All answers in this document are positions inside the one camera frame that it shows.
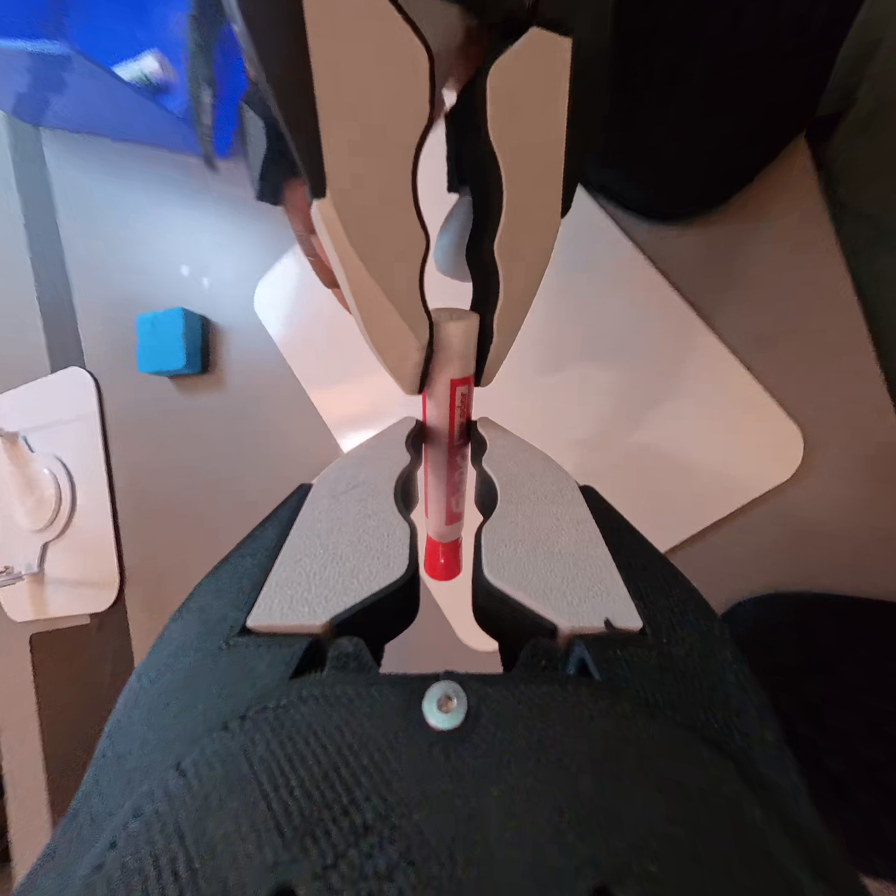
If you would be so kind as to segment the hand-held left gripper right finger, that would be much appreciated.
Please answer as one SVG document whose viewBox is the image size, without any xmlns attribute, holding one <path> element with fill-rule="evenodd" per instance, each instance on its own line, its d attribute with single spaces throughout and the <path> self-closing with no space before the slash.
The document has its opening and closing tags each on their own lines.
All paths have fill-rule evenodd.
<svg viewBox="0 0 896 896">
<path fill-rule="evenodd" d="M 474 615 L 494 639 L 573 639 L 644 623 L 581 488 L 494 420 L 472 433 Z"/>
</svg>

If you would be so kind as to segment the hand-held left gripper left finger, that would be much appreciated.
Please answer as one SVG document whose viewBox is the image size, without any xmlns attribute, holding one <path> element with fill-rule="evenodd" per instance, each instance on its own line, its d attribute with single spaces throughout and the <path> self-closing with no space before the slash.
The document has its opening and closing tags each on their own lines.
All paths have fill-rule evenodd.
<svg viewBox="0 0 896 896">
<path fill-rule="evenodd" d="M 254 633 L 399 636 L 420 609 L 420 420 L 406 417 L 312 484 L 249 613 Z"/>
</svg>

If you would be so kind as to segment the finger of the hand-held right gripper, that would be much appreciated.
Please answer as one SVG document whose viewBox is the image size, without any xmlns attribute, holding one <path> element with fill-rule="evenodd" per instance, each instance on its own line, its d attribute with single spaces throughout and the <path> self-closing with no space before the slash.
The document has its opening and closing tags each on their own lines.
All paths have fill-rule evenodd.
<svg viewBox="0 0 896 896">
<path fill-rule="evenodd" d="M 465 262 L 479 317 L 479 387 L 506 361 L 554 251 L 572 55 L 572 39 L 529 28 L 483 60 L 446 120 L 450 173 L 471 204 Z"/>
<path fill-rule="evenodd" d="M 325 176 L 317 234 L 367 345 L 397 387 L 420 392 L 432 339 L 417 190 L 434 118 L 431 49 L 395 2 L 302 7 Z"/>
</svg>

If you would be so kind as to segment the red dry erase marker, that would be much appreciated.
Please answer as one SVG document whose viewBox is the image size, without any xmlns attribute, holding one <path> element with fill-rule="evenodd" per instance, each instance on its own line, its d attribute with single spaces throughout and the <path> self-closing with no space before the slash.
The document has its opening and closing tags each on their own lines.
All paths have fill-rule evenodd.
<svg viewBox="0 0 896 896">
<path fill-rule="evenodd" d="M 432 311 L 433 345 L 424 411 L 424 502 L 427 543 L 462 536 L 469 467 L 469 424 L 475 392 L 478 315 Z"/>
</svg>

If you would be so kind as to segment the small white whiteboard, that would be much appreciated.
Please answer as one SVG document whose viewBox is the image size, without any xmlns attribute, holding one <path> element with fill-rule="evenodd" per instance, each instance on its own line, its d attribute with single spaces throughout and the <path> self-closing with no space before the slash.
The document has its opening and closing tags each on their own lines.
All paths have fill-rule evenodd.
<svg viewBox="0 0 896 896">
<path fill-rule="evenodd" d="M 422 399 L 400 391 L 328 296 L 290 250 L 253 307 L 348 451 L 396 420 L 421 420 Z M 662 552 L 787 481 L 804 452 L 798 425 L 582 187 L 473 409 L 594 487 Z M 462 643 L 495 652 L 470 606 L 472 494 L 467 513 L 464 572 L 423 581 Z"/>
</svg>

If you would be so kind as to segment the blue plastic bin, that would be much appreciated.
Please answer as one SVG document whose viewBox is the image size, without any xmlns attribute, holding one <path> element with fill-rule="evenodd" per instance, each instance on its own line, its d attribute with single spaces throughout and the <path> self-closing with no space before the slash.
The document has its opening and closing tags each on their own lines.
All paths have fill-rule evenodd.
<svg viewBox="0 0 896 896">
<path fill-rule="evenodd" d="M 2 111 L 26 124 L 200 156 L 193 2 L 3 1 Z"/>
</svg>

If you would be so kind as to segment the blue whiteboard eraser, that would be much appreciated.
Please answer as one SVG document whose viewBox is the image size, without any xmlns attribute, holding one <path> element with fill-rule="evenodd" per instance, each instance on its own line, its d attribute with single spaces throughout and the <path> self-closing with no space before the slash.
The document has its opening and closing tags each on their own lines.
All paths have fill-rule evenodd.
<svg viewBox="0 0 896 896">
<path fill-rule="evenodd" d="M 136 369 L 165 378 L 204 375 L 210 366 L 210 321 L 187 308 L 138 315 Z"/>
</svg>

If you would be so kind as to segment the person's right hand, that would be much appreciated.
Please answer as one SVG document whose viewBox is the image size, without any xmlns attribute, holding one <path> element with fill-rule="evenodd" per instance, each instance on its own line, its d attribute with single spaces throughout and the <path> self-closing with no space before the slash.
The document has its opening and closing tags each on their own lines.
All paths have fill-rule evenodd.
<svg viewBox="0 0 896 896">
<path fill-rule="evenodd" d="M 315 230 L 307 185 L 303 178 L 293 177 L 284 183 L 281 206 L 295 235 L 297 245 L 305 255 L 320 284 L 330 290 L 331 295 L 346 312 L 351 313 L 349 304 L 332 270 L 330 260 Z"/>
</svg>

